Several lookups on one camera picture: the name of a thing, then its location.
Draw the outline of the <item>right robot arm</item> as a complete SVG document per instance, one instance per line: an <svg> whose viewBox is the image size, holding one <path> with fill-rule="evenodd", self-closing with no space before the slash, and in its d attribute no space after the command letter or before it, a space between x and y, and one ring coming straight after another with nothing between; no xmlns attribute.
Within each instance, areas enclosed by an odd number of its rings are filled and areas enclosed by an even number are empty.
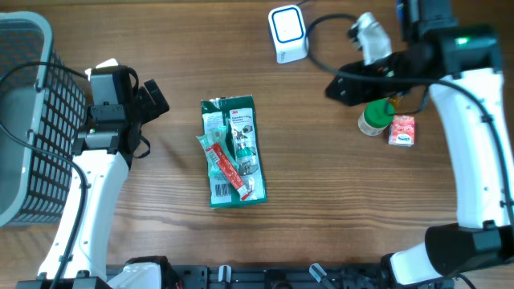
<svg viewBox="0 0 514 289"><path fill-rule="evenodd" d="M397 9L406 50L391 50L371 14L352 17L348 35L363 58L334 70L326 92L355 106L426 87L451 156L457 220L383 257L380 288L442 283L513 261L513 155L497 33L488 24L459 25L448 1L400 1Z"/></svg>

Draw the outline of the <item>green 3M package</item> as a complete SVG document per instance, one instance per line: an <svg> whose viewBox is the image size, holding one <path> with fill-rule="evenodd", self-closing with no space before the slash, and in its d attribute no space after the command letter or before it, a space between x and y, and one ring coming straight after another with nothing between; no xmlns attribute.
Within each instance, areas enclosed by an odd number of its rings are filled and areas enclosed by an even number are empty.
<svg viewBox="0 0 514 289"><path fill-rule="evenodd" d="M237 191L222 175L209 178L210 206L234 208L267 201L262 161L259 155L256 113L252 96L217 98L201 102L203 134L219 126L227 127L226 145L239 165L238 173L251 196L241 201Z"/></svg>

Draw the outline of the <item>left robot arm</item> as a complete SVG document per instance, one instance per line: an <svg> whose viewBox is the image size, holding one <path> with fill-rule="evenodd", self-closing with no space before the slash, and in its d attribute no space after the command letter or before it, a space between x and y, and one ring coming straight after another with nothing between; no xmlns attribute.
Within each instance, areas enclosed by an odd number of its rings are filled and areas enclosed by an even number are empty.
<svg viewBox="0 0 514 289"><path fill-rule="evenodd" d="M148 143L141 128L169 111L154 80L140 83L115 59L86 73L93 102L71 146L75 170L59 228L36 279L19 288L108 287L112 218L137 147Z"/></svg>

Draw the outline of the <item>green lid jar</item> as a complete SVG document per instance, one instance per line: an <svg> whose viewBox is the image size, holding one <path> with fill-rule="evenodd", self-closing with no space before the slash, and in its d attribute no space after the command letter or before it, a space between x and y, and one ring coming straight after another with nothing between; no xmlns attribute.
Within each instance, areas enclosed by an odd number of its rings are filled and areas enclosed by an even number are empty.
<svg viewBox="0 0 514 289"><path fill-rule="evenodd" d="M372 101L359 117L358 128L366 136L377 136L392 123L394 114L394 106L388 100Z"/></svg>

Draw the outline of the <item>red snack box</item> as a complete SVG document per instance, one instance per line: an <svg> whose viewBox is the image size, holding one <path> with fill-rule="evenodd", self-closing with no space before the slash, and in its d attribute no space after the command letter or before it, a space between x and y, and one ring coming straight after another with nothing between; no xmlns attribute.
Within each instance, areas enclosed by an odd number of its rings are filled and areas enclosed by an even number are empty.
<svg viewBox="0 0 514 289"><path fill-rule="evenodd" d="M413 116L394 116L390 125L389 145L411 147L414 145L415 122Z"/></svg>

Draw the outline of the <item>red toothpaste tube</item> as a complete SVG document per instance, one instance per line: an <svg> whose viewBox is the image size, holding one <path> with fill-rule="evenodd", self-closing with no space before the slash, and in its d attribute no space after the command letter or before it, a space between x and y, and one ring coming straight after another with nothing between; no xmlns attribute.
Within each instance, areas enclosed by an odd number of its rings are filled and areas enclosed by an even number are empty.
<svg viewBox="0 0 514 289"><path fill-rule="evenodd" d="M210 171L212 173L221 173L237 191L240 200L246 201L251 196L251 190L246 187L242 177L222 146L218 142L209 144L205 149L205 153L210 164Z"/></svg>

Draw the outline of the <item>teal toothbrush pack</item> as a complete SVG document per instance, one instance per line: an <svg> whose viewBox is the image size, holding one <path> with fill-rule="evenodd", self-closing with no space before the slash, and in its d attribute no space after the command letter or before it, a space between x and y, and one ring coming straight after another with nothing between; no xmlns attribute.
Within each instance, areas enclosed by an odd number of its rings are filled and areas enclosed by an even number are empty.
<svg viewBox="0 0 514 289"><path fill-rule="evenodd" d="M209 178L222 175L238 175L239 165L229 153L226 145L227 127L219 126L197 139L202 146L208 163Z"/></svg>

